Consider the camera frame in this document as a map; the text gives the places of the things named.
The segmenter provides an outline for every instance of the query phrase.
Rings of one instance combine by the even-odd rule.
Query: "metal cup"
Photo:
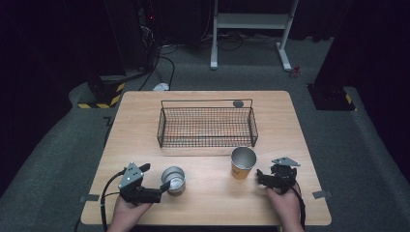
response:
[[[256,165],[256,154],[249,147],[237,147],[231,154],[232,176],[244,180]]]
[[[185,190],[185,173],[177,166],[170,166],[162,172],[161,181],[163,184],[170,181],[168,193],[173,196],[181,195]]]

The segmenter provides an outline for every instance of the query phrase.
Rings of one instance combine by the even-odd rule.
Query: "hand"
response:
[[[142,215],[147,212],[152,203],[143,203],[138,206],[126,202],[121,196],[117,197],[115,202],[114,215],[111,224],[108,227],[109,232],[128,232],[130,231]]]
[[[271,188],[265,188],[271,201],[272,208],[278,213],[283,225],[283,231],[304,231],[301,225],[301,208],[296,193],[290,189],[285,194],[279,195]]]

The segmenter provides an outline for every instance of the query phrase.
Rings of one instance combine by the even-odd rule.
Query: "cable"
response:
[[[244,44],[244,40],[242,39],[242,37],[239,36],[238,33],[235,33],[235,34],[237,35],[237,37],[228,37],[228,39],[229,39],[229,40],[234,39],[234,38],[239,39],[239,40],[237,40],[237,41],[239,41],[240,43],[239,43],[239,45],[238,45],[237,47],[235,47],[235,48],[233,48],[233,49],[226,49],[226,48],[223,48],[222,46],[220,46],[220,45],[218,44],[218,48],[220,48],[221,50],[224,50],[224,51],[234,51],[234,50],[236,50],[236,49],[239,49],[239,47],[241,47],[241,46]],[[237,41],[225,41],[225,42],[228,42],[228,43],[236,43]]]
[[[174,62],[172,62],[170,59],[168,59],[166,57],[159,56],[159,58],[162,58],[162,59],[165,59],[165,60],[169,61],[172,65],[172,74],[171,74],[171,77],[169,78],[169,83],[168,83],[168,87],[169,87],[168,90],[171,90],[172,79],[173,79],[174,73],[175,73],[175,64],[174,64]]]
[[[120,192],[119,191],[111,192],[111,193],[107,194],[105,197],[110,196],[110,195],[115,195],[115,194],[120,194]]]
[[[102,227],[103,227],[103,231],[107,231],[108,230],[108,225],[106,224],[106,214],[105,214],[105,193],[106,190],[108,189],[109,185],[111,184],[112,181],[115,180],[115,178],[124,175],[124,173],[126,173],[127,168],[124,168],[124,170],[118,172],[117,174],[115,174],[113,177],[111,177],[111,179],[109,179],[109,181],[106,183],[103,191],[102,191],[102,199],[100,201],[100,207],[101,207],[101,212],[102,212]]]
[[[292,189],[292,190],[295,192],[296,197],[298,197],[299,207],[300,207],[300,209],[301,209],[301,225],[302,225],[302,228],[305,230],[305,221],[306,221],[307,213],[306,213],[306,205],[305,205],[304,199],[302,199],[301,187],[299,186],[299,183],[295,180],[295,183],[296,183],[296,185],[298,185],[298,189],[299,189],[299,191],[301,192],[301,193],[299,193],[299,192],[297,192],[297,191],[295,190],[295,188],[291,187],[291,186],[284,180],[284,178],[283,178],[282,176],[280,176],[280,178],[282,179],[282,181],[283,181],[290,189]]]
[[[171,54],[171,53],[173,53],[173,52],[175,52],[176,50],[178,50],[178,47],[180,46],[179,44],[168,44],[168,45],[163,45],[163,46],[161,46],[161,48],[163,48],[163,47],[171,47],[171,46],[175,46],[175,49],[173,49],[173,50],[171,50],[171,51],[169,51],[169,52],[166,52],[166,53],[160,53],[160,55],[168,55],[168,54]]]
[[[81,222],[81,216],[78,217],[78,220],[77,220],[77,222],[75,223],[74,232],[77,232],[77,231],[78,231],[78,225],[79,225],[80,222]]]
[[[106,131],[105,139],[104,139],[104,142],[103,142],[103,146],[105,147],[106,142],[108,141],[108,136],[111,133],[113,123],[111,123],[111,117],[103,117],[103,118],[107,119],[106,126],[108,127],[108,130]]]
[[[207,21],[207,23],[206,23],[206,27],[205,27],[204,34],[202,34],[202,36],[201,36],[201,40],[203,40],[203,38],[204,38],[204,36],[205,36],[206,32],[208,31],[209,24],[210,24],[210,21],[211,21],[211,14],[212,14],[212,0],[209,0],[209,14],[208,14],[208,21]]]
[[[139,77],[142,77],[142,76],[146,75],[147,73],[149,73],[151,71],[152,70],[148,70],[146,72],[138,73],[138,74],[135,74],[135,75],[132,75],[132,76],[129,76],[127,78],[120,79],[120,80],[106,80],[106,81],[104,81],[104,83],[106,83],[106,84],[123,84],[125,82],[130,81],[130,80],[138,79]]]
[[[161,73],[160,73],[157,69],[155,69],[155,73],[157,74],[157,76],[158,76],[158,80],[160,81],[160,83],[163,83]]]
[[[279,39],[279,37],[275,37],[275,38],[266,37],[266,38],[256,38],[256,39],[261,39],[263,41],[261,41],[261,42],[251,42],[251,41],[244,40],[244,44],[255,44],[255,45],[271,44],[271,43],[275,43]]]
[[[157,59],[157,61],[156,61],[155,65],[154,65],[154,67],[152,68],[150,74],[147,76],[147,78],[145,79],[144,83],[142,83],[141,87],[139,87],[138,91],[141,91],[141,89],[142,89],[142,88],[144,87],[144,85],[147,83],[147,81],[148,81],[148,79],[150,78],[150,76],[154,73],[155,69],[157,68],[157,64],[158,64],[158,61],[159,61],[159,60],[160,60],[160,59]]]

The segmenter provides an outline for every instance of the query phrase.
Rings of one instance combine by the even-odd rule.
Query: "metal stand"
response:
[[[290,72],[292,67],[287,58],[284,46],[292,26],[299,0],[293,0],[289,14],[219,14],[218,1],[215,0],[214,29],[211,50],[211,70],[218,68],[218,29],[219,28],[248,28],[248,29],[281,29],[283,35],[277,49],[283,68]]]

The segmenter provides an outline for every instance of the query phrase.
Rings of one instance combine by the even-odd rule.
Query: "metal wire basket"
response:
[[[252,100],[161,101],[160,147],[254,147],[257,137]]]

